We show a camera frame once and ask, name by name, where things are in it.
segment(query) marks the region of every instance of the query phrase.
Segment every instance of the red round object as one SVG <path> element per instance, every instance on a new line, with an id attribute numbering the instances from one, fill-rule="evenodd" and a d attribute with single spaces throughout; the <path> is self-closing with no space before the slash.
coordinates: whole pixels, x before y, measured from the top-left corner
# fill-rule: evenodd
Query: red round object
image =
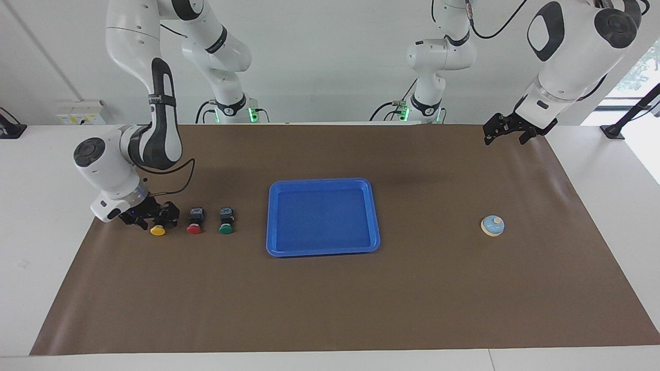
<path id="1" fill-rule="evenodd" d="M 190 234 L 200 234 L 202 233 L 202 228 L 199 227 L 197 224 L 190 224 L 187 229 L 188 233 Z"/>

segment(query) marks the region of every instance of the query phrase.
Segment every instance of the yellow cap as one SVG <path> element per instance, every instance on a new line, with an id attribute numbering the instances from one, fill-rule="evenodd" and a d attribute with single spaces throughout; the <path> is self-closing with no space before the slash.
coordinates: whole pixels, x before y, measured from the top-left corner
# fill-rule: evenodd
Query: yellow cap
<path id="1" fill-rule="evenodd" d="M 163 234 L 165 234 L 165 228 L 159 225 L 154 226 L 154 228 L 151 228 L 151 234 L 153 234 L 154 236 L 162 236 Z"/>

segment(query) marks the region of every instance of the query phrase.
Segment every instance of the green round object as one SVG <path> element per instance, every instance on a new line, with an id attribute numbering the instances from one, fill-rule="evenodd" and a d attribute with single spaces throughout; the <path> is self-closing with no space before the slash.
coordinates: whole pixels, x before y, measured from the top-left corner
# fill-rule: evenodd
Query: green round object
<path id="1" fill-rule="evenodd" d="M 220 226 L 220 233 L 231 234 L 234 233 L 234 227 L 231 224 L 223 224 Z"/>

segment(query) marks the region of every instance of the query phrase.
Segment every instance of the white table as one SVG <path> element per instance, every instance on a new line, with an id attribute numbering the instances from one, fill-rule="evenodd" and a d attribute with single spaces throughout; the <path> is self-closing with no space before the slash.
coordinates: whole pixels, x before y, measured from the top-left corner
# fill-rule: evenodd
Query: white table
<path id="1" fill-rule="evenodd" d="M 33 126 L 0 141 L 0 370 L 660 370 L 660 346 L 27 357 L 93 219 L 97 191 L 76 171 L 73 149 L 106 130 Z M 597 131 L 557 127 L 548 140 L 660 327 L 660 185 L 625 142 Z"/>

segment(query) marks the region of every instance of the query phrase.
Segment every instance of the blue plastic tray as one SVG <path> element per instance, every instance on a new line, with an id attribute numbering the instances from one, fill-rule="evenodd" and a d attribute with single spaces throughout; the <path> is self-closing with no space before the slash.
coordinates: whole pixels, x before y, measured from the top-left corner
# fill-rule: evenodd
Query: blue plastic tray
<path id="1" fill-rule="evenodd" d="M 368 180 L 289 180 L 271 186 L 266 249 L 276 257 L 366 253 L 380 232 Z"/>

